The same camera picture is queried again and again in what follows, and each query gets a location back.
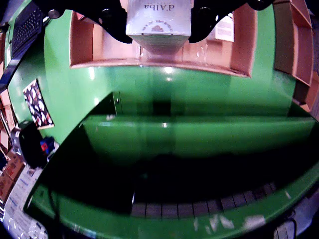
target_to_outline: cardboard tray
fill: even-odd
[[[123,8],[127,0],[121,1]],[[71,68],[89,66],[173,66],[251,77],[257,41],[257,12],[247,4],[234,11],[235,42],[188,41],[174,55],[152,55],[135,41],[124,44],[101,26],[72,13],[69,63]]]

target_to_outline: poster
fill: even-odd
[[[45,106],[37,79],[23,89],[24,99],[38,129],[54,127],[49,111]]]

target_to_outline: cardboard box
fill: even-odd
[[[9,151],[6,156],[10,161],[5,168],[5,173],[11,178],[11,180],[16,181],[25,166],[23,158],[14,153],[12,150]]]
[[[1,143],[6,149],[8,149],[8,141],[9,141],[8,134],[6,133],[6,130],[5,130],[4,128],[2,128],[1,131],[0,131],[0,143]]]
[[[10,97],[9,97],[9,92],[8,92],[7,89],[0,94],[0,98],[1,98],[1,102],[2,102],[2,104],[3,104],[4,106],[11,105],[11,101],[10,101]]]
[[[5,106],[4,109],[5,109],[6,121],[8,123],[9,129],[11,131],[15,127],[15,122],[14,122],[14,118],[13,118],[14,113],[12,111],[11,105]]]
[[[0,176],[0,199],[3,201],[3,203],[6,203],[13,186],[13,180],[8,175],[3,173]]]

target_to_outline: black object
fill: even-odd
[[[30,2],[15,19],[12,37],[12,58],[28,47],[29,41],[41,33],[43,14],[39,7]]]
[[[272,4],[273,1],[274,0],[248,0],[248,4],[252,9],[261,11]]]
[[[74,10],[97,24],[100,24],[112,37],[123,43],[132,43],[132,39],[125,34],[127,13],[122,8],[120,0],[93,0],[90,3],[76,0],[43,1],[33,0],[40,9],[58,18],[64,10]],[[247,3],[255,10],[263,10],[274,0],[195,0],[191,16],[190,43],[206,38],[214,26],[227,14]]]
[[[0,33],[6,33],[9,29],[9,24],[5,24],[3,26],[0,26]]]
[[[12,38],[12,59],[0,79],[0,93],[7,89],[24,54],[41,34],[42,19],[43,14],[34,2],[30,2],[16,18]]]
[[[47,163],[41,150],[41,140],[42,136],[32,121],[25,120],[11,131],[13,150],[20,154],[31,168],[43,168]]]

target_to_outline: green metal surface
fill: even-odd
[[[10,21],[11,25],[18,12]],[[160,146],[145,152],[142,150],[142,144],[145,146],[148,140],[158,142],[160,138],[167,141],[166,148],[161,149],[164,151],[177,150],[181,154],[189,153],[190,150],[185,150],[187,146],[194,149],[191,152],[199,153],[201,150],[207,153],[212,150],[210,147],[214,146],[217,136],[220,143],[219,147],[215,145],[213,148],[216,152],[232,148],[240,153],[248,150],[244,148],[245,140],[247,146],[250,146],[249,149],[262,150],[271,145],[295,142],[309,135],[314,120],[285,118],[291,107],[296,82],[293,77],[274,71],[275,20],[272,6],[258,12],[259,30],[252,78],[178,68],[173,68],[172,73],[168,74],[162,67],[70,69],[68,38],[70,16],[71,12],[66,11],[61,18],[53,20],[46,27],[44,41],[38,40],[28,51],[9,86],[17,119],[30,120],[31,114],[24,101],[22,90],[35,78],[39,80],[43,98],[55,123],[54,128],[41,130],[41,133],[54,136],[59,143],[62,143],[88,112],[110,92],[118,92],[121,99],[121,112],[118,112],[121,117],[112,121],[116,130],[112,127],[106,129],[105,126],[98,126],[98,132],[95,132],[97,124],[105,122],[99,117],[91,117],[84,122],[92,146],[100,154],[105,150],[108,152],[115,150],[114,154],[117,155],[120,151],[135,156],[150,155]],[[170,101],[172,117],[162,118],[162,122],[159,118],[156,118],[155,122],[143,118],[154,112],[154,101]],[[127,122],[139,124],[142,131],[135,131],[136,128],[130,127]],[[169,124],[168,128],[162,127],[164,122]],[[208,140],[210,133],[216,134],[212,136],[215,141]],[[270,140],[268,145],[262,144],[260,133]],[[275,139],[274,136],[278,135],[282,137]],[[191,137],[197,142],[204,138],[209,144],[196,150],[198,144],[192,145],[191,142],[186,144],[183,141]],[[117,143],[118,148],[104,147],[104,141],[107,140]],[[140,146],[129,147],[130,141],[133,140]],[[243,141],[237,148],[231,147],[230,142],[240,140]],[[48,168],[54,162],[61,163],[58,161],[58,155],[57,152]],[[234,223],[234,228],[227,229],[219,224],[215,232],[210,227],[209,221],[213,215],[183,220],[132,219],[80,203],[56,191],[52,192],[52,196],[55,205],[58,205],[59,217],[64,225],[96,238],[226,238],[249,230],[243,226],[249,216],[260,215],[266,222],[277,217],[318,180],[318,171],[319,163],[296,182],[276,194],[247,207],[221,214]],[[48,195],[48,188],[39,180],[30,194],[30,197],[32,196],[30,205],[25,206],[26,211],[40,222],[43,219],[42,213],[51,218],[55,216]]]
[[[161,154],[193,158],[266,151],[305,141],[314,123],[298,117],[89,116],[83,125],[98,155],[133,164]]]
[[[291,207],[318,180],[318,170],[319,163],[301,178],[266,199],[225,213],[215,214],[219,220],[220,216],[224,216],[234,224],[233,229],[228,229],[223,227],[219,221],[215,232],[210,224],[210,219],[213,219],[215,215],[182,220],[147,220],[131,218],[129,216],[118,216],[55,192],[52,192],[52,198],[55,206],[58,205],[60,221],[63,224],[93,238],[232,238],[253,229],[245,227],[245,220],[249,217],[257,217],[262,219],[262,222],[263,219],[265,222],[270,222]],[[32,216],[37,216],[38,214],[34,213],[36,212],[35,209],[40,209],[46,215],[54,218],[55,211],[50,204],[49,192],[46,187],[39,186],[37,188],[26,211]]]
[[[53,20],[45,29],[44,48],[37,44],[28,52],[9,86],[18,120],[30,120],[22,90],[39,79],[55,123],[54,128],[41,133],[54,136],[59,143],[111,91],[120,92],[126,115],[148,114],[152,101],[166,100],[171,100],[171,112],[176,115],[286,116],[289,110],[295,80],[273,70],[272,7],[258,12],[258,28],[262,31],[258,31],[252,78],[178,68],[167,74],[161,67],[70,69],[69,26],[70,11]]]

